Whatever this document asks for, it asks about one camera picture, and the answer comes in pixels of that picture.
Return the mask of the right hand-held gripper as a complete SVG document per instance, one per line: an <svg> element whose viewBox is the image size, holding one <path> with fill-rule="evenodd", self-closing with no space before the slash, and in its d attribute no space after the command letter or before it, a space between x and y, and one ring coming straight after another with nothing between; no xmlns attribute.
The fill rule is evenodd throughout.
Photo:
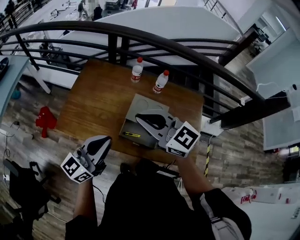
<svg viewBox="0 0 300 240"><path fill-rule="evenodd" d="M167 153L186 158L200 138L187 121L182 122L165 110L149 109L135 115L136 121Z"/></svg>

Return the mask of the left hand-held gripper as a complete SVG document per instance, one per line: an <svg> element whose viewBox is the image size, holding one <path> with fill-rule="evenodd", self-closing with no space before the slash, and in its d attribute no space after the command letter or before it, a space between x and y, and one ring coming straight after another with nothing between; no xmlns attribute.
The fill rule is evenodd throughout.
<svg viewBox="0 0 300 240"><path fill-rule="evenodd" d="M104 159L111 145L112 138L110 136L90 137L81 147L68 153L60 167L72 181L81 184L103 172L106 168Z"/></svg>

